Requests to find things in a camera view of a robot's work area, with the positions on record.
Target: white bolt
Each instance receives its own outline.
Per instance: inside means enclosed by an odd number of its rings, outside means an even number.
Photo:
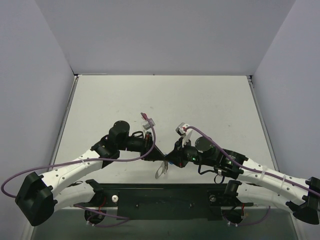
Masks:
[[[119,197],[117,195],[113,195],[111,199],[112,199],[112,202],[116,203],[118,202]]]

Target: white wall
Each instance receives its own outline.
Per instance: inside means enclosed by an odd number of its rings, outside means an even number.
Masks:
[[[57,139],[73,72],[34,0],[0,2],[0,183],[47,165]],[[16,194],[22,178],[8,184]],[[26,218],[0,193],[0,235],[18,240]]]
[[[295,0],[36,0],[76,74],[251,75]]]
[[[279,168],[301,178],[320,178],[319,13],[319,0],[298,0],[253,75]]]

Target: cable tie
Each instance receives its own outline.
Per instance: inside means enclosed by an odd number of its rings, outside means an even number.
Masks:
[[[81,157],[79,157],[80,161],[83,163],[83,165],[85,166],[85,168],[87,168],[88,166],[85,163],[85,160],[83,160]]]
[[[262,166],[262,172],[261,172],[261,175],[260,175],[260,178],[259,178],[259,181],[258,181],[258,184],[262,182],[265,174],[266,174],[266,170],[268,169],[268,167],[266,165],[263,165]]]
[[[280,190],[277,192],[278,194],[281,193],[282,191],[282,187],[284,186],[284,183],[285,183],[285,180],[286,180],[286,175],[283,174],[283,178],[282,178],[282,182],[281,182],[281,186],[280,186]]]

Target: metal clip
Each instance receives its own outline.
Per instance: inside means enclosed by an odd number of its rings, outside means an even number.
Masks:
[[[167,171],[168,171],[168,161],[163,161],[163,162],[161,163],[160,167],[158,168],[158,170],[155,172],[155,176],[154,176],[155,179],[160,178],[160,176],[161,176],[162,174],[166,174]]]

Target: white table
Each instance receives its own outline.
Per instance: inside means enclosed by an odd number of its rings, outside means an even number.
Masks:
[[[169,153],[185,122],[209,135],[221,147],[234,150],[274,169],[263,128],[246,76],[120,76],[80,75],[55,163],[71,161],[106,135],[118,120],[141,130],[140,112],[153,118],[156,145]],[[191,141],[200,137],[193,133]],[[137,157],[122,152],[121,158]],[[198,166],[169,165],[155,179],[160,162],[114,162],[82,180],[99,183],[213,183],[212,173]]]

